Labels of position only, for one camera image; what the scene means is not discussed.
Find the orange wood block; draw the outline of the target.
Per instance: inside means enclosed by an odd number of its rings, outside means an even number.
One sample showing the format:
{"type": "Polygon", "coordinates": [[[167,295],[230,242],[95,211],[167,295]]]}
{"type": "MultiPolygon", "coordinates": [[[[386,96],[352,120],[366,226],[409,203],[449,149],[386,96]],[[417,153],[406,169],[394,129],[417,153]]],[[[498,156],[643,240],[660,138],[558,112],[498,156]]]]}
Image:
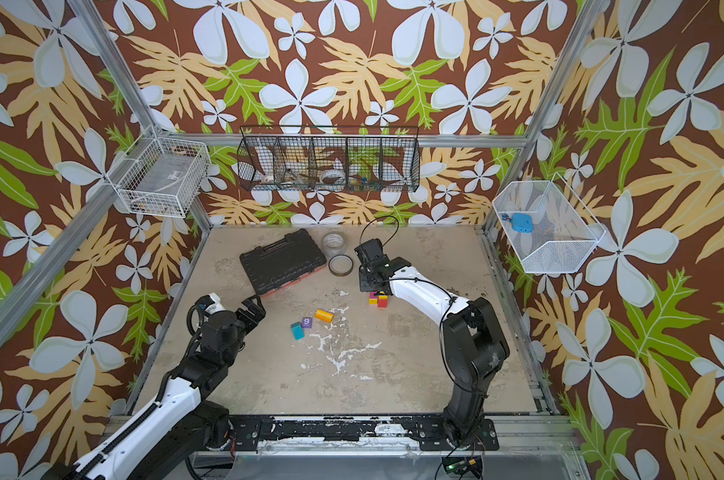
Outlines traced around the orange wood block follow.
{"type": "Polygon", "coordinates": [[[330,312],[330,311],[326,311],[326,310],[323,310],[323,309],[318,309],[318,310],[315,312],[314,317],[315,317],[316,319],[320,320],[320,321],[324,321],[324,322],[327,322],[327,323],[332,323],[333,320],[334,320],[334,318],[335,318],[335,314],[332,313],[332,312],[330,312]]]}

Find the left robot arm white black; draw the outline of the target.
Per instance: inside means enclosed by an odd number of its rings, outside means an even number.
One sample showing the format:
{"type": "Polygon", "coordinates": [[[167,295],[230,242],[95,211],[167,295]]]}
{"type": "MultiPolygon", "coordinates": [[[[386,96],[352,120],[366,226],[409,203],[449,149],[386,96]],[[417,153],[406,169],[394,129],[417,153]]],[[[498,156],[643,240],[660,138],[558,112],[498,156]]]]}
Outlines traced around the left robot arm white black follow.
{"type": "Polygon", "coordinates": [[[54,465],[43,478],[161,479],[195,451],[225,446],[229,410],[208,397],[266,315],[259,295],[234,311],[213,293],[200,297],[186,316],[191,339],[184,355],[155,398],[93,451],[71,466],[54,465]]]}

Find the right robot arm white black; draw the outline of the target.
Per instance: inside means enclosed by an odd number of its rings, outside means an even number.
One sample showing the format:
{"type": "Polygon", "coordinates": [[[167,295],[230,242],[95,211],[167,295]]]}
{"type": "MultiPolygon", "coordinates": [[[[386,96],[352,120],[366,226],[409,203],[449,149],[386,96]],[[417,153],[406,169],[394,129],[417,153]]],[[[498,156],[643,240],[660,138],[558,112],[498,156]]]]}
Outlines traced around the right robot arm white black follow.
{"type": "Polygon", "coordinates": [[[355,248],[360,290],[408,302],[439,328],[440,355],[453,383],[443,411],[443,425],[453,447],[480,435],[490,384],[511,349],[492,304],[469,300],[427,279],[407,260],[389,258],[378,238],[355,248]]]}

